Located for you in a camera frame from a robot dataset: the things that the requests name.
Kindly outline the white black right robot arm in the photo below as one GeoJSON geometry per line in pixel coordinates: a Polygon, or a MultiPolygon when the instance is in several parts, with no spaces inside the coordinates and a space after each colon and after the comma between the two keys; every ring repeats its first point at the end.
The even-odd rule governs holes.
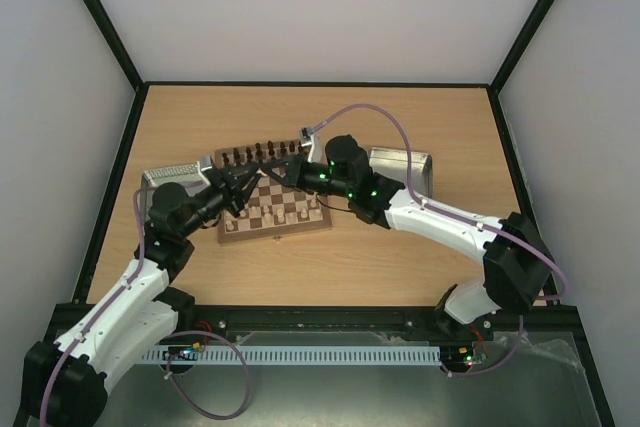
{"type": "Polygon", "coordinates": [[[506,219],[481,216],[419,197],[403,182],[375,172],[350,135],[331,139],[325,155],[325,163],[289,155],[263,163],[261,170],[284,187],[345,198],[367,224],[420,235],[482,265],[481,278],[451,286],[436,305],[443,336],[458,338],[494,311],[531,311],[551,269],[549,251],[528,218],[516,212],[506,219]]]}

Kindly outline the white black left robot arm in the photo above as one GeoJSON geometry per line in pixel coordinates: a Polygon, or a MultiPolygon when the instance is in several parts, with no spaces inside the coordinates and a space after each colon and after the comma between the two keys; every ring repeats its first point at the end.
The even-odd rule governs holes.
{"type": "Polygon", "coordinates": [[[193,304],[170,286],[194,251],[190,235],[224,213],[238,216],[260,180],[255,163],[234,173],[204,157],[197,167],[195,194],[177,182],[135,192],[139,245],[124,272],[80,321],[27,352],[21,405],[40,425],[94,425],[126,373],[175,335],[193,304]]]}

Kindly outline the wooden chess board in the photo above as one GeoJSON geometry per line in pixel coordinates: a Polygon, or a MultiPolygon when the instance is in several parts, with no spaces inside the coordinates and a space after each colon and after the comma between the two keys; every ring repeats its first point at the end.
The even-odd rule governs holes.
{"type": "MultiPolygon", "coordinates": [[[[255,153],[255,144],[251,145],[240,145],[235,147],[223,147],[218,149],[214,153],[214,160],[216,164],[220,167],[224,167],[224,162],[222,160],[222,153],[226,152],[228,154],[229,160],[231,164],[244,164],[249,162],[261,163],[263,161],[269,161],[274,158],[280,158],[279,148],[280,143],[284,142],[287,148],[287,154],[297,154],[298,151],[298,140],[269,140],[273,142],[275,156],[270,157],[268,155],[267,142],[258,142],[261,144],[261,148],[263,151],[263,155],[261,158],[256,157],[255,153]],[[245,149],[246,147],[250,147],[252,150],[253,158],[250,161],[246,160],[245,149]],[[233,157],[233,149],[237,148],[240,152],[239,161],[235,161],[233,157]]],[[[247,217],[241,218],[233,217],[232,215],[226,213],[224,215],[224,219],[220,221],[217,226],[218,232],[218,242],[221,245],[230,245],[236,242],[244,242],[257,240],[261,238],[281,238],[285,235],[293,235],[310,231],[318,231],[325,230],[332,227],[332,219],[329,208],[321,205],[315,196],[311,194],[307,194],[301,191],[297,191],[294,189],[289,189],[282,187],[281,185],[275,183],[271,179],[266,176],[263,176],[256,188],[254,189],[249,202],[247,203],[245,209],[247,213],[247,217]],[[310,201],[315,199],[318,203],[317,207],[311,208],[310,201]],[[270,214],[273,216],[274,225],[269,228],[263,227],[263,213],[262,206],[268,205],[270,206],[270,214]],[[260,214],[252,215],[251,207],[259,207],[260,214]],[[308,210],[309,217],[307,219],[300,218],[300,211],[305,207],[308,210]],[[279,208],[283,208],[286,216],[286,223],[279,224],[276,218],[276,212],[279,208]],[[297,215],[297,219],[294,223],[287,222],[287,214],[289,212],[295,212],[297,215]],[[227,231],[225,222],[227,219],[231,219],[235,223],[234,231],[227,231]]]]}

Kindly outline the silver tin lid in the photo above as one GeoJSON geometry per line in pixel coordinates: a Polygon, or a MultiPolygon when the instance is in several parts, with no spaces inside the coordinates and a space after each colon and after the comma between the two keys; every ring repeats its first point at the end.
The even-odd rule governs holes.
{"type": "Polygon", "coordinates": [[[142,193],[150,195],[153,188],[171,182],[182,185],[188,194],[194,194],[205,187],[198,174],[197,164],[189,163],[144,170],[141,175],[142,193]]]}

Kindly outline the gold metal tin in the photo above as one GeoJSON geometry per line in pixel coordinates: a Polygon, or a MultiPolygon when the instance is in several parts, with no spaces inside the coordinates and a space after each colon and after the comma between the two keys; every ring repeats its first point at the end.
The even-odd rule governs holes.
{"type": "MultiPolygon", "coordinates": [[[[371,147],[369,164],[375,173],[408,185],[405,150],[371,147]]],[[[411,182],[418,194],[429,198],[433,196],[433,158],[430,154],[416,151],[411,153],[411,182]]]]}

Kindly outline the black frame post left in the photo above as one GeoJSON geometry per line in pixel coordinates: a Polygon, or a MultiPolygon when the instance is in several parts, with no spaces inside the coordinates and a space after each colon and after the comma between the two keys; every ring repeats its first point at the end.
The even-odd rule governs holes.
{"type": "Polygon", "coordinates": [[[131,87],[138,91],[144,81],[129,55],[115,25],[101,0],[82,0],[111,53],[117,61],[131,87]]]}

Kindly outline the black frame post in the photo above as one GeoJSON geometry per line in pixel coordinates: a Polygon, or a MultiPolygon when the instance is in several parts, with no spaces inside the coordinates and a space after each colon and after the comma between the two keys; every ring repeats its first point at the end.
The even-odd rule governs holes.
{"type": "Polygon", "coordinates": [[[144,81],[129,55],[115,25],[101,0],[82,0],[111,53],[117,61],[131,87],[138,91],[144,81]]]}
{"type": "Polygon", "coordinates": [[[491,97],[497,97],[505,87],[555,1],[536,0],[490,84],[489,93],[491,97]]]}

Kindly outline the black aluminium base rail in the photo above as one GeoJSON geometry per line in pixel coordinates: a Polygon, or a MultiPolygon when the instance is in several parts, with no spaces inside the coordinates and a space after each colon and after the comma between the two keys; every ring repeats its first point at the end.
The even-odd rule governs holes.
{"type": "MultiPolygon", "coordinates": [[[[53,341],[89,312],[93,305],[56,305],[44,335],[53,341]]],[[[476,340],[470,327],[458,327],[451,335],[436,325],[434,307],[248,307],[196,305],[180,313],[178,329],[195,327],[198,321],[214,333],[235,339],[251,332],[375,332],[409,341],[445,345],[476,340]]],[[[484,340],[495,332],[514,332],[518,315],[499,312],[474,321],[484,340]]],[[[527,333],[570,333],[575,340],[586,335],[576,307],[552,305],[534,307],[524,317],[527,333]]]]}

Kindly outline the black frame post right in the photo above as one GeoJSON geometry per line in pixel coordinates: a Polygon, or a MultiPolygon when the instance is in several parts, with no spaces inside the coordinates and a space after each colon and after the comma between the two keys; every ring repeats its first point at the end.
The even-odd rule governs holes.
{"type": "Polygon", "coordinates": [[[491,97],[497,97],[505,87],[555,1],[536,0],[490,84],[489,93],[491,97]]]}

